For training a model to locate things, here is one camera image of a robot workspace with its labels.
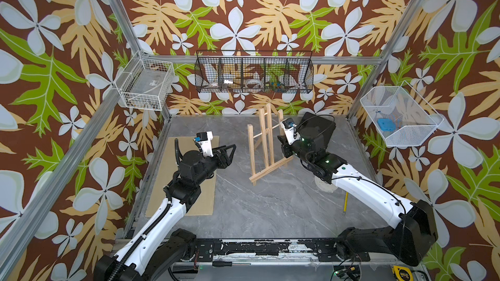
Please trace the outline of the wooden easel frame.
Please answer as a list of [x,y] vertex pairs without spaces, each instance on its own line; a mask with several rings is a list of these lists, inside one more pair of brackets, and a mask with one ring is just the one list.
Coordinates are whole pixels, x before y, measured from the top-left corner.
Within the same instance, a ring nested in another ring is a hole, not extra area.
[[[273,111],[271,104],[266,104],[265,107],[260,108],[257,113],[259,117],[260,133],[255,134],[253,126],[247,125],[248,143],[249,143],[249,156],[251,166],[251,177],[249,178],[253,186],[257,185],[257,181],[265,177],[267,174],[274,172],[278,168],[287,166],[292,161],[292,158],[283,157],[279,161],[275,159],[274,153],[274,135],[273,130],[278,128],[281,134],[284,134],[280,127],[281,121],[284,120],[283,112],[276,113],[278,123],[273,124]],[[263,149],[264,165],[265,168],[259,172],[256,171],[255,151],[258,146]]]

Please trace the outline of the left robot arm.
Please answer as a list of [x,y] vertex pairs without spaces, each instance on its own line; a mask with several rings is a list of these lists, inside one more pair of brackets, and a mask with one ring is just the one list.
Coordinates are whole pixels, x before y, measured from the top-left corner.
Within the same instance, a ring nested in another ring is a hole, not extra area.
[[198,133],[196,150],[182,153],[177,142],[174,155],[177,170],[164,187],[165,198],[149,221],[114,256],[96,264],[94,280],[157,280],[182,258],[194,254],[196,235],[183,229],[167,234],[181,220],[201,194],[201,184],[216,170],[233,162],[236,145],[212,147],[211,133]]

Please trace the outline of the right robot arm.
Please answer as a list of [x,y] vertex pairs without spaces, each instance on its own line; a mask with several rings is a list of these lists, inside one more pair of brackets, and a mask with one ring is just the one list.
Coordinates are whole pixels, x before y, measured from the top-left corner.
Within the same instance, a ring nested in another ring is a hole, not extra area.
[[365,177],[342,157],[317,150],[294,134],[278,137],[285,157],[297,156],[316,177],[332,184],[372,209],[386,222],[382,228],[349,227],[335,240],[337,256],[351,259],[361,253],[391,254],[416,267],[437,242],[434,213],[424,200],[412,202]]

